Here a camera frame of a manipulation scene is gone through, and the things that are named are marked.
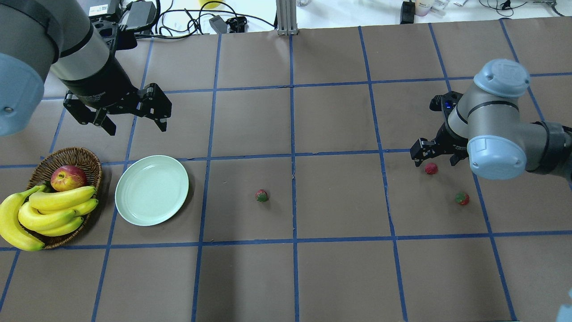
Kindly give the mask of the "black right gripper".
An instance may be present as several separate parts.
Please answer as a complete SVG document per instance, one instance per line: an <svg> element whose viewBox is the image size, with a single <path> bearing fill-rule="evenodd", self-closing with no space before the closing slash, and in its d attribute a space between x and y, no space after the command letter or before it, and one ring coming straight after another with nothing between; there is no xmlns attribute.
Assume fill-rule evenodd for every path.
<svg viewBox="0 0 572 322"><path fill-rule="evenodd" d="M449 124L444 122L434 139L429 140L425 137L420 137L409 149L409 154L416 167L420 167L427 159L433 159L441 155L451 155L450 165L456 166L460 161L469 157L467 144L468 140L466 138L455 134L449 127Z"/></svg>

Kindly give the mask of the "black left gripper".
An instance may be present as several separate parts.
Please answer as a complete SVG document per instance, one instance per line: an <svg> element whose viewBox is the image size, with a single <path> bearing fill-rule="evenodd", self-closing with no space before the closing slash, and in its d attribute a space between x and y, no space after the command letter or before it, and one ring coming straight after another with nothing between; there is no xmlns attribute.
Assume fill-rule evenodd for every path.
<svg viewBox="0 0 572 322"><path fill-rule="evenodd" d="M82 125L92 123L110 136L116 134L117 126L109 118L115 114L132 114L155 122L161 132L167 131L167 120L172 116L172 102L158 84L149 84L144 89L131 88L117 97L108 94L98 96L98 102L86 102L71 91L66 93L63 106Z"/></svg>

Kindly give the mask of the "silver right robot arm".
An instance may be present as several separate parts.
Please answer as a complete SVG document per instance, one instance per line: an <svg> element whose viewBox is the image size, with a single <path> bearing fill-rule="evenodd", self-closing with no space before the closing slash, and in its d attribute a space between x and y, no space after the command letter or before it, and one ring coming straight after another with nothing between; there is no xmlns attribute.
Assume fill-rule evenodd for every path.
<svg viewBox="0 0 572 322"><path fill-rule="evenodd" d="M450 164L468 159L471 171L491 181L521 174L554 175L571 181L571 128L556 122L521 120L517 101L529 89L523 65L493 59L480 69L465 93L435 96L429 105L444 122L433 140L421 137L409 149L423 161L450 155Z"/></svg>

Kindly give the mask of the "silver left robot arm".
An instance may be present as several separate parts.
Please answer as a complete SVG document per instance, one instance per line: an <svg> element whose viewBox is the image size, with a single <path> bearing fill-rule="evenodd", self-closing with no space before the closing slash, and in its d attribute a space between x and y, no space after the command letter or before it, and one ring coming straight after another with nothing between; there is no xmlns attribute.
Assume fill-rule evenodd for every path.
<svg viewBox="0 0 572 322"><path fill-rule="evenodd" d="M137 33L160 16L157 0L131 2L125 10L95 12L77 0L1 2L2 136L24 130L53 73L67 88L63 106L82 125L116 134L110 115L132 114L167 129L172 103L155 83L135 87L116 52L137 46Z"/></svg>

